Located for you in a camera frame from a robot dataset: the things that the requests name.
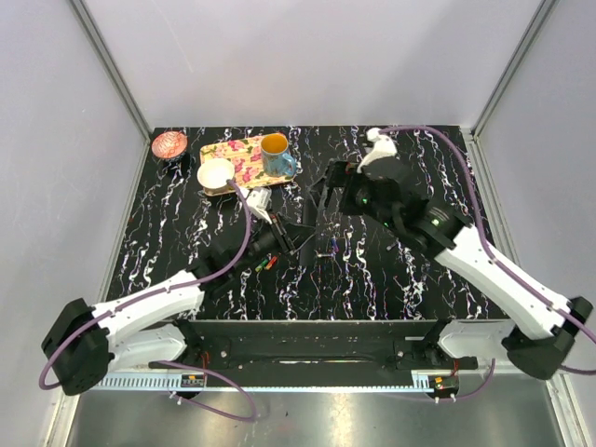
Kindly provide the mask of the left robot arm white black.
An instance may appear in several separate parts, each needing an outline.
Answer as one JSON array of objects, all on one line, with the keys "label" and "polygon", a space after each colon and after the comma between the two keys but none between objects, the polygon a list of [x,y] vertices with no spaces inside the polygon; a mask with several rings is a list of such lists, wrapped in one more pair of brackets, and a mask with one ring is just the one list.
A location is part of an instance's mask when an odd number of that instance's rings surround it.
[{"label": "left robot arm white black", "polygon": [[47,363],[38,384],[50,389],[47,375],[68,396],[92,389],[107,373],[174,361],[182,368],[200,365],[202,347],[179,314],[198,310],[205,299],[232,289],[237,276],[266,255],[293,255],[312,240],[316,221],[294,223],[277,213],[246,226],[239,247],[212,243],[179,271],[143,291],[89,305],[68,303],[44,338]]}]

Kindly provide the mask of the black remote control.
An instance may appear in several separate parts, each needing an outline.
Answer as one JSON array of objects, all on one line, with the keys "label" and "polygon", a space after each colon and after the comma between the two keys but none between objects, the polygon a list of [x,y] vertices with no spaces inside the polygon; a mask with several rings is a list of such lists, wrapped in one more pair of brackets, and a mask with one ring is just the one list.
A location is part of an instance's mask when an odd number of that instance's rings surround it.
[{"label": "black remote control", "polygon": [[312,266],[317,258],[317,236],[316,227],[318,221],[318,205],[320,202],[320,188],[314,184],[308,186],[305,191],[303,204],[302,222],[308,227],[307,238],[299,251],[299,265],[304,267]]}]

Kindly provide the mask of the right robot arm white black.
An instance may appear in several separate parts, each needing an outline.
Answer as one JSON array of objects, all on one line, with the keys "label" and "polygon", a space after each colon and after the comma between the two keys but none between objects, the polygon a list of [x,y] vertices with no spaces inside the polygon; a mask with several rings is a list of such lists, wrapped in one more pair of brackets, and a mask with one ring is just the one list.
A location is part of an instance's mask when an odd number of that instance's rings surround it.
[{"label": "right robot arm white black", "polygon": [[443,369],[461,358],[508,360],[540,380],[562,368],[577,326],[593,309],[588,300],[569,299],[531,278],[488,243],[469,217],[425,194],[395,157],[362,168],[331,161],[308,189],[314,207],[328,207],[336,188],[342,191],[342,214],[374,219],[403,246],[455,272],[507,314],[501,321],[437,324],[419,343],[428,365]]}]

